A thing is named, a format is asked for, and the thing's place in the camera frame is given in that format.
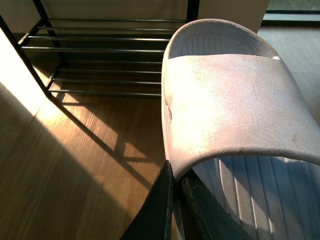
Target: textured sandal strap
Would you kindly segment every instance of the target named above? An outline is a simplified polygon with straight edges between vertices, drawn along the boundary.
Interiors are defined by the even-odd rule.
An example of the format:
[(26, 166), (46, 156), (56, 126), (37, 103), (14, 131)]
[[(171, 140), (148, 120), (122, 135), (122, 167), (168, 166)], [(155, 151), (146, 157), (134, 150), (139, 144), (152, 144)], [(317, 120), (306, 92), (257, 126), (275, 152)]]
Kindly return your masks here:
[(176, 179), (222, 156), (286, 157), (320, 165), (320, 128), (279, 57), (194, 55), (164, 64), (162, 121)]

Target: white slide sandal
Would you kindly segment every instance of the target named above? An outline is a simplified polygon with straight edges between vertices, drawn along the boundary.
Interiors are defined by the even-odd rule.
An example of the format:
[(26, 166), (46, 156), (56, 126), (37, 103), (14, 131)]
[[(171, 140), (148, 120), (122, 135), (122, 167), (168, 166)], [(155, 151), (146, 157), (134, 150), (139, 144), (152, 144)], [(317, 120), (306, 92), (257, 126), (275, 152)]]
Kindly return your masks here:
[(161, 84), (176, 181), (193, 168), (253, 239), (320, 239), (320, 128), (266, 41), (226, 20), (188, 23), (166, 48)]

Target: wall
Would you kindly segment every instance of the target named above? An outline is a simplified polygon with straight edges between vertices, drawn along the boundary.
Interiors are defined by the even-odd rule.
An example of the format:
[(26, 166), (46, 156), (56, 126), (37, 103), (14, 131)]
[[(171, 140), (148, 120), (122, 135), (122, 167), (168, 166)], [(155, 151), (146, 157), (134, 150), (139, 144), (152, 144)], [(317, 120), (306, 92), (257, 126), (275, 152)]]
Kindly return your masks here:
[[(185, 19), (188, 0), (42, 0), (50, 18)], [(199, 18), (226, 19), (257, 32), (269, 0), (200, 0)], [(32, 0), (1, 0), (0, 14), (14, 33), (39, 19)]]

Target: shoe rack bar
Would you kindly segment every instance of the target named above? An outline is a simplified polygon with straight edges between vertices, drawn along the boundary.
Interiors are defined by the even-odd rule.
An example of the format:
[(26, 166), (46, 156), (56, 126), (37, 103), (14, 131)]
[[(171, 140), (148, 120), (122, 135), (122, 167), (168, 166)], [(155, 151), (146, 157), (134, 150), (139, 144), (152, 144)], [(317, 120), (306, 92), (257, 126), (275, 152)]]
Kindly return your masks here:
[[(126, 90), (128, 90), (128, 87), (134, 86), (159, 88), (161, 86), (161, 59), (165, 52), (165, 46), (172, 34), (180, 26), (197, 18), (199, 9), (199, 0), (189, 0), (187, 16), (183, 20), (49, 18), (41, 0), (32, 1), (40, 15), (40, 20), (19, 41), (15, 39), (2, 17), (0, 17), (0, 27), (48, 98), (52, 96), (52, 93), (86, 94), (89, 96), (159, 97), (160, 94), (149, 92), (79, 90), (77, 88), (72, 89), (72, 85), (124, 86), (127, 87)], [(96, 27), (100, 23), (107, 23), (111, 27)], [(140, 23), (147, 23), (148, 26), (151, 25), (152, 27), (134, 26)], [(129, 26), (119, 27), (119, 24), (129, 24)], [(170, 27), (163, 27), (166, 24), (170, 24)], [(160, 44), (162, 47), (149, 47), (150, 44)], [(58, 55), (59, 63), (52, 72), (47, 84), (42, 81), (35, 71), (28, 57), (30, 52)], [(85, 59), (70, 59), (68, 54), (83, 54), (82, 58)], [(98, 57), (97, 59), (91, 59), (91, 57), (86, 59), (86, 57), (83, 57), (86, 56), (85, 54), (91, 54), (91, 57)], [(107, 60), (101, 60), (103, 58), (100, 57), (101, 55), (107, 55), (108, 57), (105, 58)], [(115, 60), (109, 60), (115, 55), (119, 57)], [(125, 56), (121, 57), (123, 55), (130, 56), (130, 59), (133, 60), (119, 60), (126, 59)], [(85, 64), (92, 66), (92, 68), (78, 68), (74, 67), (74, 64)], [(112, 65), (118, 65), (118, 68), (123, 66), (123, 68), (101, 69), (101, 66)], [(147, 67), (148, 70), (139, 70), (137, 66)], [(149, 70), (148, 67), (154, 67), (158, 70), (153, 70), (152, 68), (152, 70)], [(88, 76), (90, 74), (99, 75), (100, 79), (93, 79)], [(137, 80), (137, 75), (142, 77), (141, 80)], [(126, 78), (121, 80), (119, 76), (126, 76)], [(135, 78), (130, 80), (128, 76), (135, 76)], [(153, 76), (158, 80), (144, 80), (146, 78), (143, 79), (143, 76)]]

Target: sunlight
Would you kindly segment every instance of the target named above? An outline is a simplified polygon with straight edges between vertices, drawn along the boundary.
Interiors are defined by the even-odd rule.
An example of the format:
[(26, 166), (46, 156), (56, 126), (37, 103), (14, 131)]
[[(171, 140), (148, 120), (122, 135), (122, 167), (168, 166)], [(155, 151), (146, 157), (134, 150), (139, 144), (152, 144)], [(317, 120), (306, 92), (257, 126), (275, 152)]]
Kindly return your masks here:
[(0, 29), (0, 82), (34, 116), (45, 95)]

